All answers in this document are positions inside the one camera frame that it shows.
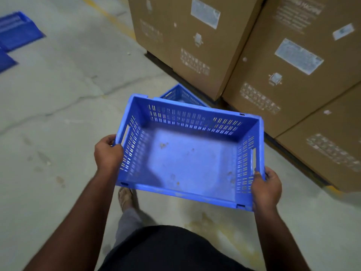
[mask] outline hand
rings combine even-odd
[[[259,172],[255,173],[251,192],[253,195],[253,211],[274,211],[281,198],[282,183],[278,175],[269,167],[265,167],[266,181]]]
[[[123,147],[121,144],[111,146],[115,140],[115,134],[102,138],[96,145],[94,151],[95,162],[98,171],[114,172],[123,161]]]

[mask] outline forearm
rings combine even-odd
[[[117,171],[95,174],[26,271],[95,268],[116,178]]]
[[[255,210],[255,218],[267,271],[310,270],[276,209]]]

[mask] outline crate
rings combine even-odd
[[[259,116],[134,94],[115,139],[117,185],[251,211],[263,131]]]
[[[12,66],[16,65],[16,61],[14,61],[9,55],[7,55],[1,48],[0,48],[0,73],[11,68]]]
[[[177,84],[171,90],[167,91],[165,94],[160,96],[160,98],[172,100],[172,101],[178,101],[186,104],[195,104],[201,107],[209,107],[208,104],[198,99],[196,95],[194,95],[192,92],[190,92],[181,84]]]
[[[35,23],[20,11],[0,18],[0,48],[5,52],[43,37]]]

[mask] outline crate bottom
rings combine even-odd
[[[206,134],[160,124],[143,127],[127,182],[235,202],[238,143]]]

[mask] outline black shirt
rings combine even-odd
[[[187,229],[158,225],[141,228],[106,256],[100,271],[250,270],[223,255]]]

